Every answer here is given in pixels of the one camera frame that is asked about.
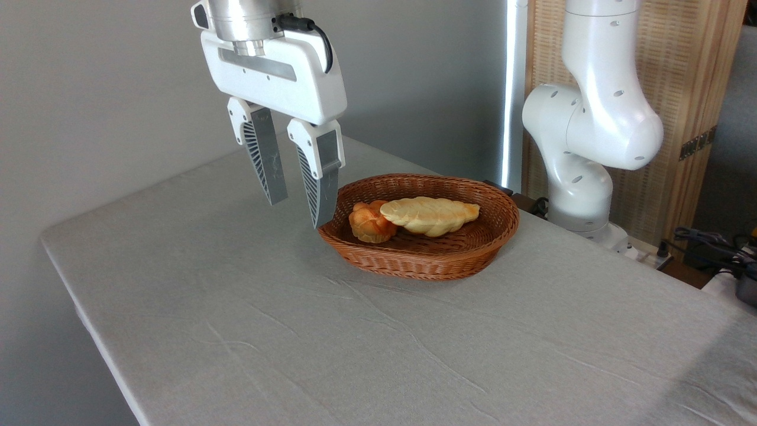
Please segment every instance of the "black cable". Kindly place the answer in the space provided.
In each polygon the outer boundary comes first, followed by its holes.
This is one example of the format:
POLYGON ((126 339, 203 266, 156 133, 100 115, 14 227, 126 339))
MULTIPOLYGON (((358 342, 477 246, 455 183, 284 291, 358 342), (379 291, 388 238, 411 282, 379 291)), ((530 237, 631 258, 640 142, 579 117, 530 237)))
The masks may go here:
POLYGON ((713 260, 713 259, 710 259, 710 258, 706 258, 706 257, 704 257, 702 255, 699 255, 699 254, 697 254, 695 252, 692 252, 691 250, 687 250, 687 249, 684 249, 683 247, 676 246, 675 244, 673 244, 669 240, 663 240, 663 242, 667 243, 670 247, 673 247, 674 249, 678 250, 679 252, 691 255, 691 256, 699 259, 702 262, 708 262, 711 265, 720 266, 721 268, 726 268, 726 269, 731 270, 731 271, 740 272, 741 274, 743 274, 745 272, 748 272, 747 268, 741 268, 741 267, 736 266, 735 264, 732 264, 732 263, 724 263, 724 262, 716 261, 716 260, 713 260))
POLYGON ((277 19, 282 30, 299 31, 300 33, 315 31, 321 36, 323 46, 326 48, 326 70, 324 72, 328 74, 332 66, 334 66, 334 51, 326 33, 312 19, 306 17, 280 15, 277 19))
POLYGON ((329 41, 329 37, 326 35, 326 33, 321 30, 320 27, 318 27, 315 23, 312 25, 313 30, 318 33, 319 36, 321 36, 321 39, 323 40, 323 45, 326 47, 326 74, 329 73, 331 70, 331 67, 334 65, 334 51, 332 51, 331 42, 329 41))
POLYGON ((736 246, 732 246, 721 234, 715 232, 702 232, 689 227, 677 227, 673 230, 674 238, 678 241, 694 241, 708 246, 709 248, 724 253, 726 255, 735 256, 739 259, 750 258, 757 260, 754 255, 744 251, 736 246))
POLYGON ((534 206, 531 207, 531 210, 528 213, 531 213, 532 215, 547 216, 547 203, 548 202, 550 202, 550 200, 547 197, 537 198, 536 202, 534 202, 534 206))

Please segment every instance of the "white tablecloth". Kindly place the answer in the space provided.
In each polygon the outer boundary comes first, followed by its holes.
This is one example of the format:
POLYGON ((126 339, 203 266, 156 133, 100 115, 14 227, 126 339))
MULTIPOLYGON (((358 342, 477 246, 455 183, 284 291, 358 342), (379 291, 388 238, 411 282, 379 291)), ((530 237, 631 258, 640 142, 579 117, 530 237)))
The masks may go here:
POLYGON ((274 207, 238 152, 43 235, 142 424, 757 424, 753 316, 525 213, 474 277, 360 271, 281 145, 274 207))

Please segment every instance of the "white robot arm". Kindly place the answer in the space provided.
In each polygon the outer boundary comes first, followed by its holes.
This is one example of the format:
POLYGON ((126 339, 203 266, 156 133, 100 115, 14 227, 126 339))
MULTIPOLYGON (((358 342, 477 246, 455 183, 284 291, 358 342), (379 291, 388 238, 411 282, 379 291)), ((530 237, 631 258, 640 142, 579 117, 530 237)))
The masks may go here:
POLYGON ((210 75, 231 96, 227 110, 237 143, 245 145, 268 201, 287 197, 270 110, 292 116, 313 226, 330 221, 338 169, 345 166, 336 119, 347 108, 336 54, 299 0, 202 0, 192 20, 210 75))
POLYGON ((566 0, 562 60, 578 88, 544 84, 523 107, 550 185, 549 220, 625 252, 628 235, 609 223, 612 180, 603 165, 637 170, 662 145, 662 122, 635 66, 641 0, 566 0))

